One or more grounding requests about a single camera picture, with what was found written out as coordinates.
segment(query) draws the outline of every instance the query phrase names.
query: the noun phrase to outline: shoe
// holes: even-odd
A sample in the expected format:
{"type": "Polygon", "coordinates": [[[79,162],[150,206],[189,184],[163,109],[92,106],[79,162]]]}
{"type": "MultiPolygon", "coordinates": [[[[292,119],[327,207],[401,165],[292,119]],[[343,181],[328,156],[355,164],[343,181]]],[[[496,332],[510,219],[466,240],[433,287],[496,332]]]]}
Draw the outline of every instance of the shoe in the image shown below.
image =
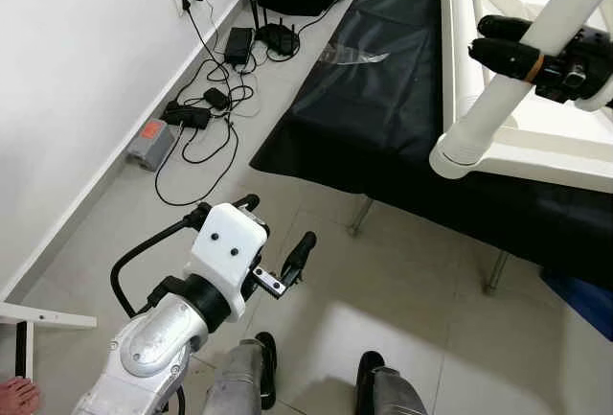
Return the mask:
{"type": "Polygon", "coordinates": [[[355,382],[355,415],[375,415],[375,374],[385,360],[377,351],[367,351],[360,359],[355,382]]]}
{"type": "Polygon", "coordinates": [[[277,391],[275,390],[275,371],[277,370],[277,345],[275,339],[268,332],[260,332],[256,335],[256,340],[263,345],[261,356],[263,367],[261,369],[260,394],[261,408],[268,410],[277,401],[277,391]]]}

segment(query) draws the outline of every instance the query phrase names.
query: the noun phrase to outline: gray pants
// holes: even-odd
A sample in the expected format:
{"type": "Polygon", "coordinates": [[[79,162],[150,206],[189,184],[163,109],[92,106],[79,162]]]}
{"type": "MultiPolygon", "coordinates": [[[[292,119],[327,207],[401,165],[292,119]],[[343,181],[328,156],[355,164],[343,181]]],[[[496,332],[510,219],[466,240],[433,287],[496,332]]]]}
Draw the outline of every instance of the gray pants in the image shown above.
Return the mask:
{"type": "MultiPolygon", "coordinates": [[[[215,372],[203,415],[261,415],[261,344],[242,340],[215,372]]],[[[427,415],[420,396],[400,374],[375,369],[375,415],[427,415]]]]}
{"type": "Polygon", "coordinates": [[[388,367],[375,369],[375,415],[427,415],[415,388],[388,367]]]}
{"type": "Polygon", "coordinates": [[[263,360],[257,340],[242,340],[215,371],[202,415],[260,415],[263,360]]]}

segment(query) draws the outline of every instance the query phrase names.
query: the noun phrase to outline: gray floor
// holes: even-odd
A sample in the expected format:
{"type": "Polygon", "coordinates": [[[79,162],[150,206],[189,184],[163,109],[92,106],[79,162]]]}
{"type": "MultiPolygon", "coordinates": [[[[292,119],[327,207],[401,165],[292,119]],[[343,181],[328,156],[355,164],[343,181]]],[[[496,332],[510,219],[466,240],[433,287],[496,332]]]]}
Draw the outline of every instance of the gray floor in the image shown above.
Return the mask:
{"type": "MultiPolygon", "coordinates": [[[[239,323],[221,327],[195,356],[186,381],[188,413],[200,413],[223,353],[262,330],[279,345],[279,403],[269,412],[277,415],[351,414],[357,362],[369,349],[380,351],[416,386],[429,413],[613,413],[610,342],[539,280],[536,266],[511,257],[499,291],[486,297],[481,283],[495,248],[381,204],[353,239],[345,225],[359,196],[247,166],[350,2],[309,29],[297,57],[267,62],[256,78],[247,78],[257,95],[238,111],[255,116],[236,118],[238,160],[209,200],[260,195],[258,214],[272,228],[264,252],[270,268],[280,267],[305,231],[315,231],[319,243],[303,284],[281,301],[256,294],[239,323]]],[[[249,12],[237,22],[250,25],[249,12]]],[[[256,49],[259,61],[261,51],[256,49]]],[[[193,93],[206,87],[202,80],[193,93]]],[[[193,156],[210,151],[224,134],[221,123],[213,124],[194,142],[193,156]]],[[[174,199],[196,196],[223,169],[229,153],[200,167],[173,157],[161,179],[163,192],[174,199]]],[[[33,288],[25,304],[93,314],[100,322],[90,332],[37,330],[41,413],[70,413],[99,374],[110,338],[125,323],[108,284],[112,264],[187,211],[163,205],[152,175],[126,166],[33,288]]],[[[125,270],[122,281],[134,303],[164,276],[180,274],[194,236],[187,230],[125,270]]]]}

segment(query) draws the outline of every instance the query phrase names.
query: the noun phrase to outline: foot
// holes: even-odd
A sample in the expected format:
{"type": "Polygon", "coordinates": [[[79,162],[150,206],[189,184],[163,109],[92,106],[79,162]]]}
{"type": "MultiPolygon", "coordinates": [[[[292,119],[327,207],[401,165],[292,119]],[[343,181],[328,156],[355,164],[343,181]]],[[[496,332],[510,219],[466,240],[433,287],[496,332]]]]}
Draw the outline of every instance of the foot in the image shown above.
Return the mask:
{"type": "Polygon", "coordinates": [[[40,390],[30,379],[15,377],[0,384],[0,415],[30,415],[40,406],[40,390]]]}
{"type": "Polygon", "coordinates": [[[362,355],[355,382],[355,415],[375,414],[375,374],[373,370],[384,365],[385,360],[377,351],[367,351],[362,355]]]}
{"type": "Polygon", "coordinates": [[[260,332],[256,335],[258,340],[263,345],[262,358],[264,361],[261,369],[261,408],[268,410],[272,408],[277,401],[277,392],[275,390],[275,371],[277,370],[277,345],[275,339],[268,332],[260,332]]]}

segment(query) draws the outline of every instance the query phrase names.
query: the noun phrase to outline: black cloth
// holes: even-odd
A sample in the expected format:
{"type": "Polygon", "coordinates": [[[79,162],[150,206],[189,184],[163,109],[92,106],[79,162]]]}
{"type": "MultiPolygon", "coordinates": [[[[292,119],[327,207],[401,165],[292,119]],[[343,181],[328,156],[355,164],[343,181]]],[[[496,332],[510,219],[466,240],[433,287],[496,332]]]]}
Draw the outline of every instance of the black cloth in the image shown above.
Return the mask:
{"type": "Polygon", "coordinates": [[[440,0],[353,0],[251,165],[365,194],[613,288],[612,195],[431,170],[443,125],[440,17],[440,0]]]}

